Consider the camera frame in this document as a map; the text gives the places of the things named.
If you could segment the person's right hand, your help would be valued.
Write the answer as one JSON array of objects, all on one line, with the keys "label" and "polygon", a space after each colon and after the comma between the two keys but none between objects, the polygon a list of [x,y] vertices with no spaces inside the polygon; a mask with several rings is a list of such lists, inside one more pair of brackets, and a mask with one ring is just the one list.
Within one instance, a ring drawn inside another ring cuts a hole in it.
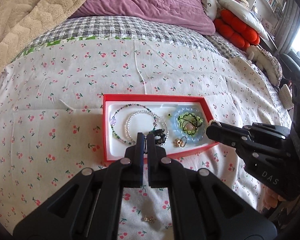
[{"label": "person's right hand", "polygon": [[270,208],[276,208],[279,202],[285,201],[285,199],[275,193],[268,187],[265,187],[265,193],[263,197],[263,207],[267,210]]}]

